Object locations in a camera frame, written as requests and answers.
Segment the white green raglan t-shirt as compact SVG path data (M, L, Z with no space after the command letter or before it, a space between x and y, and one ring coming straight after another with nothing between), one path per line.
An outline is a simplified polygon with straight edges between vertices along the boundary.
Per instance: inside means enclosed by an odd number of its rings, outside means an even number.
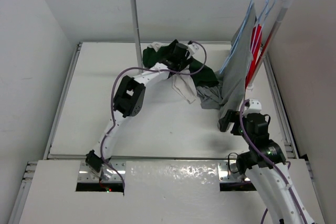
M146 68L152 68L165 56L171 54L178 42L178 40L174 40L170 44L161 42L148 44L142 53L143 65ZM196 100L198 87L214 87L218 85L214 71L196 59L182 72L187 75L172 75L172 89L189 104Z

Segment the light blue wire hanger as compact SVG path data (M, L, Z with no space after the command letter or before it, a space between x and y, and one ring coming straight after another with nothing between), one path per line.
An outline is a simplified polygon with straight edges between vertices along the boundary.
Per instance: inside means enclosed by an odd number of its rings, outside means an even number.
M254 3L254 0L250 0L250 2L249 2L249 6L248 6L248 8L247 8L246 15L245 15L245 17L244 17L244 20L243 20L242 24L240 25L238 31L237 31L237 32L235 33L235 35L234 35L234 39L235 39L235 40L234 40L234 43L233 43L232 46L231 46L229 56L225 59L225 61L224 61L223 65L222 65L222 67L221 67L220 70L219 70L219 73L220 73L220 74L223 73L223 71L224 71L224 69L226 68L226 66L228 65L228 63L229 63L231 57L233 56L233 54L234 54L235 51L236 51L236 48L237 48L237 45L238 45L238 43L239 43L239 41L240 41L241 35L242 35L242 33L243 33L244 29L245 29L245 26L246 26L246 23L247 23L247 19L248 19L248 17L249 17L249 14L250 14L250 11L251 11L251 8L252 8L253 3Z

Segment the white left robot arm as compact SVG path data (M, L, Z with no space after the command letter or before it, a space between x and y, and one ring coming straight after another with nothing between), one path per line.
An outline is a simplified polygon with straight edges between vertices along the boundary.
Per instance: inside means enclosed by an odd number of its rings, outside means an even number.
M171 52L163 56L153 67L143 69L141 74L134 77L127 75L131 70L141 70L140 67L131 67L123 70L116 77L111 90L111 119L101 139L86 155L86 165L95 174L101 176L103 169L108 166L107 162L117 142L115 134L124 122L139 114L143 107L146 89L172 75L181 73L192 62L193 50L196 48L191 41L186 45L177 42Z

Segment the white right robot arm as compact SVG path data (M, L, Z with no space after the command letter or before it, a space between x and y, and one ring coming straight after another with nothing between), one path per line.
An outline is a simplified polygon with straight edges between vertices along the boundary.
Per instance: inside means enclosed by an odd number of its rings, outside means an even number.
M229 110L219 120L221 130L232 124L232 135L241 136L248 151L227 161L230 175L248 178L258 191L273 223L314 223L295 189L288 172L289 162L269 135L270 116Z

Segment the grey t-shirt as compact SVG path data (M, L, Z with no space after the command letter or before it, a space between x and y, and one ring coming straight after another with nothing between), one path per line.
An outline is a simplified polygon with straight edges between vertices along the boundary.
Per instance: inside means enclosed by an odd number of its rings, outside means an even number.
M235 53L222 74L215 72L218 85L197 88L202 109L218 110L219 119L229 109L237 111L244 98L246 76L253 59L250 42L255 21L256 10L253 4Z

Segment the red white shirt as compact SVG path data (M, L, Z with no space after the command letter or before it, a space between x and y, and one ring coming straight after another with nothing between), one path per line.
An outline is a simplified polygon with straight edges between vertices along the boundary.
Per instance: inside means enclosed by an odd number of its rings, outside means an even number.
M259 68L261 67L261 63L266 56L266 49L269 44L270 38L268 38L262 47L261 40L262 40L262 26L256 25L253 28L253 32L251 35L251 42L250 42L250 51L253 56L253 60L250 64L250 67L248 69L248 74L246 76L245 81L245 88L251 89L253 86L253 80L256 77L257 72L259 71Z

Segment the blue hanger middle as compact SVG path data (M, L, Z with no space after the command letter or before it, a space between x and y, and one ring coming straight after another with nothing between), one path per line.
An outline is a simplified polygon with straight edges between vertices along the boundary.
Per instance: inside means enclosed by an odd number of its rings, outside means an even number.
M264 7L261 11L261 13L259 14L257 21L256 21L256 25L255 25L255 30L254 30L254 36L252 39L252 45L250 48L250 51L252 53L252 55L255 53L257 45L258 45L258 41L261 38L261 32L262 32L262 28L264 26L264 23L267 19L268 16L268 6L269 6L270 0L265 0L265 4Z

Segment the blue hanger right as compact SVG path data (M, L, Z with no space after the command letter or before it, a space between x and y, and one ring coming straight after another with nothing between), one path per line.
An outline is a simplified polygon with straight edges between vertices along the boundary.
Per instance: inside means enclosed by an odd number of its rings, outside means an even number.
M269 16L269 13L272 11L273 7L275 6L275 3L276 3L277 0L274 0L273 3L271 5L268 6L268 16Z

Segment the metal base plate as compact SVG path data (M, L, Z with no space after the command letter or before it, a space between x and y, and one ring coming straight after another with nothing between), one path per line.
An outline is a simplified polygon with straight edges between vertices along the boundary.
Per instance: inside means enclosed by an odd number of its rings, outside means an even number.
M84 161L80 163L78 183L97 183L102 176L104 183L121 183L131 176L143 177L152 174L174 179L197 178L202 182L207 178L216 179L221 184L249 184L250 179L229 169L235 168L235 160L160 160L160 159L112 159L109 167L94 172Z

